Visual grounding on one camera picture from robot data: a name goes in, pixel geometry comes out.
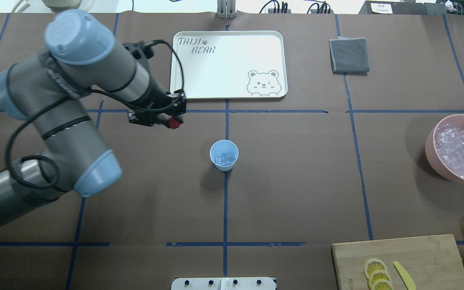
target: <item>white device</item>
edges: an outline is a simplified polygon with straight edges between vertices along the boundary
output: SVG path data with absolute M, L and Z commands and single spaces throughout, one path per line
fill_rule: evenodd
M 80 7 L 81 0 L 42 0 L 50 9 L 72 9 Z
M 270 277 L 177 278 L 171 290 L 277 290 L 276 281 Z

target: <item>bear illustration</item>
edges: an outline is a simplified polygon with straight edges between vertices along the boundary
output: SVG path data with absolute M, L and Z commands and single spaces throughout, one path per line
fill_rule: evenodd
M 277 71 L 272 70 L 267 73 L 250 71 L 248 77 L 250 77 L 250 82 L 246 86 L 246 89 L 253 97 L 260 97 L 262 95 L 275 96 L 282 90 L 282 86 L 280 86 L 277 79 Z

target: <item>white tray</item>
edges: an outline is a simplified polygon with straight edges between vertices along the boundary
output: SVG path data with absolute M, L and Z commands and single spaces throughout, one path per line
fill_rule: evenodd
M 173 49 L 188 99 L 277 98 L 288 91 L 284 43 L 276 31 L 182 31 Z M 170 90 L 181 87 L 172 57 Z

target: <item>metal bracket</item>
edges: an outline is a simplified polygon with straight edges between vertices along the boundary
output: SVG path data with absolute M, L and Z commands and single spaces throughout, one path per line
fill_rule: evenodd
M 236 18 L 236 0 L 217 0 L 217 18 Z
M 171 290 L 277 290 L 277 279 L 270 277 L 176 278 Z

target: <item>lemon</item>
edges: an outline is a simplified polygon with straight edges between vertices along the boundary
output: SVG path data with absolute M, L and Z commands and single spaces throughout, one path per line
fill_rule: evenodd
M 370 274 L 372 274 L 372 272 L 377 270 L 387 271 L 388 267 L 380 259 L 369 259 L 365 263 L 365 277 L 367 279 L 370 277 Z
M 376 270 L 372 272 L 372 274 L 370 274 L 370 277 L 368 278 L 368 286 L 370 286 L 371 288 L 374 285 L 375 281 L 381 279 L 389 281 L 390 284 L 392 283 L 392 278 L 390 277 L 388 272 L 386 272 L 386 270 Z
M 394 290 L 393 285 L 390 281 L 385 279 L 376 280 L 370 290 Z

